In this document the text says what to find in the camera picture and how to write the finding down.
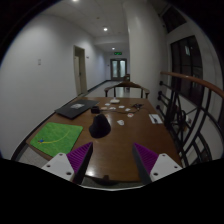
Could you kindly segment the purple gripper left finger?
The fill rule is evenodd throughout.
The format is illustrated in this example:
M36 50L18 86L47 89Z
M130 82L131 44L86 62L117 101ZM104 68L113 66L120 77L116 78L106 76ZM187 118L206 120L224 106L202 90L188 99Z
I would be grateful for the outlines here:
M68 154L58 153L42 169L70 182L81 184L92 153L93 143L89 142Z

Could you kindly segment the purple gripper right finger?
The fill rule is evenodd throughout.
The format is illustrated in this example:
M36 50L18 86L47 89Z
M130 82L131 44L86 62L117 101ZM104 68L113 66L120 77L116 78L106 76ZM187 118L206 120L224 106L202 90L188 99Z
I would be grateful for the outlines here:
M166 153L156 154L137 143L133 144L132 153L144 185L181 170L181 167Z

